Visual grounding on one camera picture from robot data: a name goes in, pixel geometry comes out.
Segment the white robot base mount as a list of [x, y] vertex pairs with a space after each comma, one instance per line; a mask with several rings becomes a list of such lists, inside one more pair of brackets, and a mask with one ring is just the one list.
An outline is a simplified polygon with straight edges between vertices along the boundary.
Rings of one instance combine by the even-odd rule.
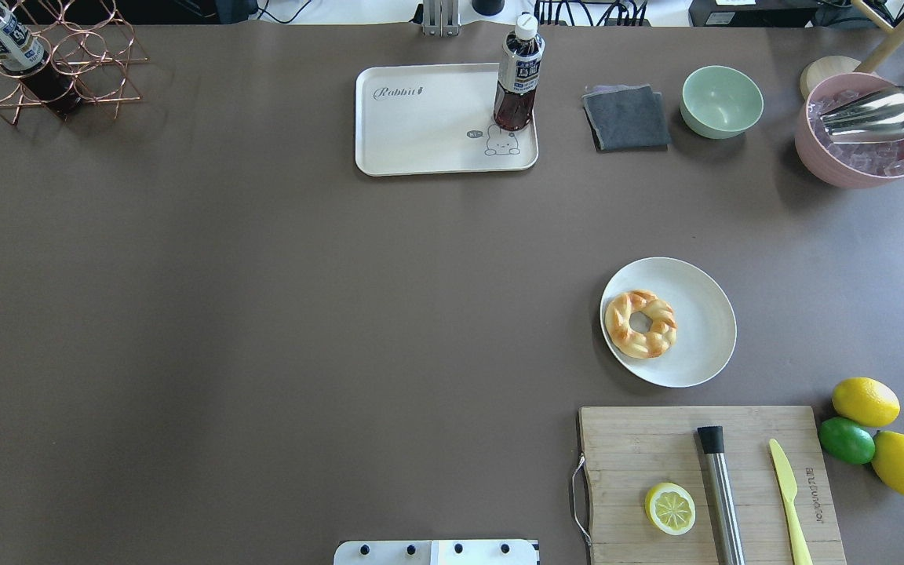
[[334, 564], [539, 564], [538, 541], [520, 538], [348, 541]]

